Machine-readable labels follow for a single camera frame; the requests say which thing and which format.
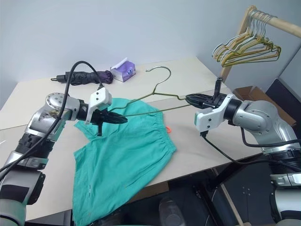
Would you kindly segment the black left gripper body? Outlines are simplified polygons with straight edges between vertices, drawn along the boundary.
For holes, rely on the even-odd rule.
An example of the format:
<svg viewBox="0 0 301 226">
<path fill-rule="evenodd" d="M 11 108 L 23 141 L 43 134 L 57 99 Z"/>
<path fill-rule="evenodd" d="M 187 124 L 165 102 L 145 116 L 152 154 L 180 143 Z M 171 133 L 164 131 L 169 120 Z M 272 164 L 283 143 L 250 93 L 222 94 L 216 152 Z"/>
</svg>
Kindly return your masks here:
<svg viewBox="0 0 301 226">
<path fill-rule="evenodd" d="M 104 109 L 104 110 L 99 110 L 96 109 L 93 113 L 92 113 L 92 117 L 90 120 L 90 123 L 93 125 L 97 126 L 97 136 L 101 137 L 102 136 L 102 127 L 103 127 L 103 123 L 107 122 L 107 117 L 108 117 L 108 110 Z"/>
</svg>

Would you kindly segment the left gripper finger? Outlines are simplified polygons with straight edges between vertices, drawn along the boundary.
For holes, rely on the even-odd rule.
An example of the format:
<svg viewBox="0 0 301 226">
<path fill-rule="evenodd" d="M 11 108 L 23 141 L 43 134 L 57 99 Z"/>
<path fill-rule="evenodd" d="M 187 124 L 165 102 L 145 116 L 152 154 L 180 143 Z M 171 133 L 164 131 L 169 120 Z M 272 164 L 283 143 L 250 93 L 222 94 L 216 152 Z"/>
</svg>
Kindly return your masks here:
<svg viewBox="0 0 301 226">
<path fill-rule="evenodd" d="M 110 121 L 127 121 L 127 118 L 124 115 L 115 112 L 108 112 L 108 117 Z"/>
<path fill-rule="evenodd" d="M 126 117 L 113 117 L 113 118 L 108 118 L 107 119 L 107 123 L 110 123 L 110 124 L 124 124 L 124 123 L 127 123 L 128 120 Z"/>
</svg>

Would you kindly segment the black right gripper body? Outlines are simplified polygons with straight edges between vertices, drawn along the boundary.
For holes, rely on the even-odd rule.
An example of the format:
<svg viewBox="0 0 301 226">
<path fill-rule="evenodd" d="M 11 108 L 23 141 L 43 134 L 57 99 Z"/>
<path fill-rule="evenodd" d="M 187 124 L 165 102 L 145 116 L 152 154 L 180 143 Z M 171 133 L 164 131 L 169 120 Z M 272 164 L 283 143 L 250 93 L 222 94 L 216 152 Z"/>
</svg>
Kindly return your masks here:
<svg viewBox="0 0 301 226">
<path fill-rule="evenodd" d="M 216 79 L 214 94 L 211 98 L 205 101 L 204 103 L 205 107 L 211 107 L 213 109 L 216 109 L 223 103 L 227 95 L 220 92 L 222 81 L 223 81 L 222 77 L 218 77 Z"/>
</svg>

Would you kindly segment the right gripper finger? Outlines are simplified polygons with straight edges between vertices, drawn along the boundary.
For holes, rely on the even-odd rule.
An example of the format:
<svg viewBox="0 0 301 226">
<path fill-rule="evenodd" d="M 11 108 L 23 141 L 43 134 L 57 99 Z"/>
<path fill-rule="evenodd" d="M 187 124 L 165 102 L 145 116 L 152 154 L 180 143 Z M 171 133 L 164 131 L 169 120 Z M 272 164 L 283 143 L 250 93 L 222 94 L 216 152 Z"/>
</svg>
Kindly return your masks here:
<svg viewBox="0 0 301 226">
<path fill-rule="evenodd" d="M 211 100 L 211 99 L 212 99 L 212 96 L 201 94 L 201 93 L 194 93 L 194 94 L 186 95 L 187 101 L 207 101 L 207 100 Z"/>
<path fill-rule="evenodd" d="M 187 100 L 187 103 L 199 109 L 206 109 L 209 107 L 206 104 L 204 104 L 202 101 Z"/>
</svg>

